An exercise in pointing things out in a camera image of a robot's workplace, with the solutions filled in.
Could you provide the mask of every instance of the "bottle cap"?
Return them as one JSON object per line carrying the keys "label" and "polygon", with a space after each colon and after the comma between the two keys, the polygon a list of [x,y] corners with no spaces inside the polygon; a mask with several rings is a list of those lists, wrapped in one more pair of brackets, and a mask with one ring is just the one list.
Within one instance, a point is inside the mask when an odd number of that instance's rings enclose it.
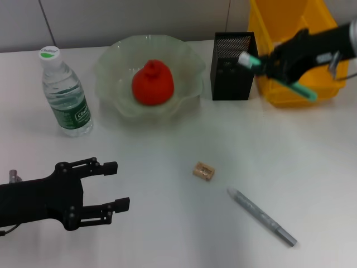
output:
{"label": "bottle cap", "polygon": [[55,68],[63,62],[60,49],[56,46],[45,46],[38,52],[43,68]]}

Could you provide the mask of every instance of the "yellow container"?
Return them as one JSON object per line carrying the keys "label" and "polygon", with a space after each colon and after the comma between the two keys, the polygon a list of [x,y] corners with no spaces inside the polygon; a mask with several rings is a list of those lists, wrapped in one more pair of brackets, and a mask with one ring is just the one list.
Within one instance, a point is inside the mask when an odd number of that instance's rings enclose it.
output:
{"label": "yellow container", "polygon": [[[337,24],[323,0],[250,0],[248,31],[254,32],[259,56],[274,50],[274,46],[294,37],[302,28],[316,34]],[[348,61],[339,64],[337,77],[345,77]],[[265,98],[276,107],[303,107],[311,105],[284,86],[265,76],[256,78],[258,88]],[[318,94],[318,101],[336,96],[345,81],[334,81],[327,66],[306,72],[299,82]]]}

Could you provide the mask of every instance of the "black mesh pen holder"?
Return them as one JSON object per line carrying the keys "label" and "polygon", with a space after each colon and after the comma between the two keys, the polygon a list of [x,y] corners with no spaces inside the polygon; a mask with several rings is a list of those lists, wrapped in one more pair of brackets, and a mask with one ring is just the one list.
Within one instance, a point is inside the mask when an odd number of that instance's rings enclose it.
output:
{"label": "black mesh pen holder", "polygon": [[245,51],[258,57],[253,32],[217,32],[211,66],[214,101],[243,101],[249,98],[254,74],[238,63]]}

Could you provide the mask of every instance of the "red pomegranate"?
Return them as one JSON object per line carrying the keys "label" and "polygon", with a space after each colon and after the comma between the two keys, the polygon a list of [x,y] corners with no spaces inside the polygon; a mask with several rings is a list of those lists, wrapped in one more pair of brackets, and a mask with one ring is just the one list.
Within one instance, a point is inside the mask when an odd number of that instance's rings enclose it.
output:
{"label": "red pomegranate", "polygon": [[133,94],[140,103],[159,105],[173,95],[173,78],[170,69],[159,60],[149,60],[132,80]]}

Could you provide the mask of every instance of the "tabletop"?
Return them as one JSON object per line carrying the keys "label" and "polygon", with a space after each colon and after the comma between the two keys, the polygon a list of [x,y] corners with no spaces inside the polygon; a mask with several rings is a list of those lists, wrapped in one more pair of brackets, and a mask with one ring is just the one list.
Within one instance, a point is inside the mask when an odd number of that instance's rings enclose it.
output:
{"label": "tabletop", "polygon": [[[248,101],[213,102],[213,41],[189,42],[206,62],[204,92],[172,120],[134,124],[94,94],[105,47],[62,50],[79,76],[94,128],[65,137],[41,87],[37,51],[0,54],[0,183],[50,175],[57,162],[97,157],[118,173],[82,180],[84,204],[130,197],[111,225],[73,232],[48,219],[0,238],[1,266],[355,267],[357,265],[357,80],[332,101],[276,109],[255,85]],[[350,72],[355,71],[354,63]],[[192,175],[198,161],[211,182]],[[234,203],[233,186],[298,240],[290,248]]]}

